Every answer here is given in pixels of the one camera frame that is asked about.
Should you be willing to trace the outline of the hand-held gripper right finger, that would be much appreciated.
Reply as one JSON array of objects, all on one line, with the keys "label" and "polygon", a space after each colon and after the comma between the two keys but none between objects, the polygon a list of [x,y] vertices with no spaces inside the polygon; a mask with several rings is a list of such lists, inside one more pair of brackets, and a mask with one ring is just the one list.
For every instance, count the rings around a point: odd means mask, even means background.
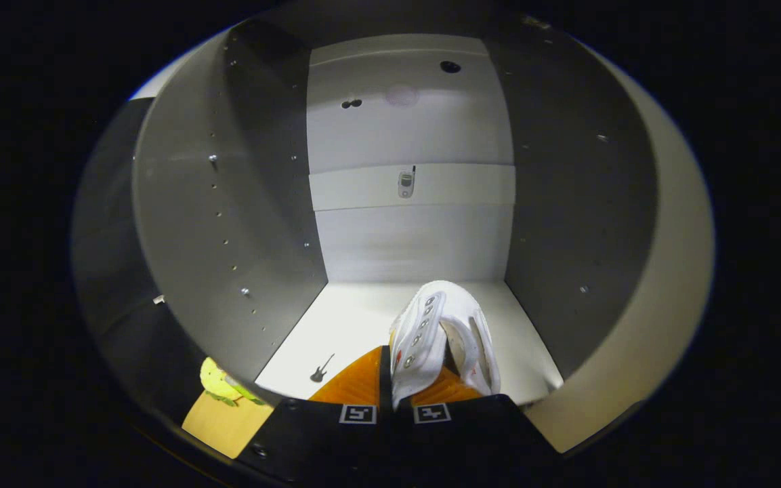
[{"label": "hand-held gripper right finger", "polygon": [[396,412],[402,476],[538,476],[561,459],[507,395],[480,394],[447,367]]}]

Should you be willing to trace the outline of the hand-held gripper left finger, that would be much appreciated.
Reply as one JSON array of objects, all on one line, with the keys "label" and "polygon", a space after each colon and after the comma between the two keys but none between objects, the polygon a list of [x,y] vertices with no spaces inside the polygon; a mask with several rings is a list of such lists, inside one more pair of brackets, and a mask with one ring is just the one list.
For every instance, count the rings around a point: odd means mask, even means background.
[{"label": "hand-held gripper left finger", "polygon": [[396,479],[389,347],[357,359],[365,401],[285,398],[236,457],[269,479]]}]

